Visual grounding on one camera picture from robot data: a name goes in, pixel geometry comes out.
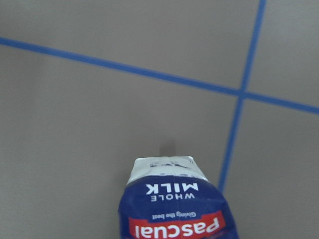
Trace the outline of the milk carton blue white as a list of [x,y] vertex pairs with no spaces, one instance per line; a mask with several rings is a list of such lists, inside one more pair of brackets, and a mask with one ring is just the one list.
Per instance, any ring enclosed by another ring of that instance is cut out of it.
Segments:
[[228,203],[190,156],[138,158],[118,207],[122,239],[236,239]]

